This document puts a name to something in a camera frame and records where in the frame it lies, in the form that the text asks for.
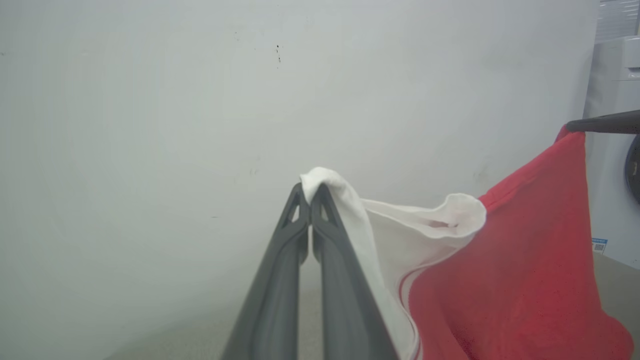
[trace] floor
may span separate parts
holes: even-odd
[[[595,254],[595,273],[604,310],[617,318],[640,344],[640,270]],[[318,291],[306,291],[300,301],[301,360],[321,360],[321,301]],[[140,341],[106,360],[218,359],[238,309],[201,316]],[[636,350],[633,360],[640,360]]]

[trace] white appliance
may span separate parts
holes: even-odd
[[[596,44],[585,118],[632,110],[640,110],[640,37]],[[640,269],[640,205],[624,171],[634,137],[588,134],[587,179],[593,250]]]

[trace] red towel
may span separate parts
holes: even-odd
[[[480,200],[483,229],[411,287],[422,358],[629,359],[593,273],[584,133],[563,129]]]

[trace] sticker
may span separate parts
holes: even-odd
[[[604,252],[604,248],[607,246],[606,239],[591,239],[591,244],[593,246],[593,252],[597,252],[598,254],[602,254]]]

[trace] white cloth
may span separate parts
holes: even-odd
[[[435,209],[364,200],[338,173],[321,167],[300,179],[307,203],[321,184],[329,188],[400,359],[415,359],[420,337],[402,299],[411,283],[404,280],[466,246],[484,225],[482,202],[462,193]]]

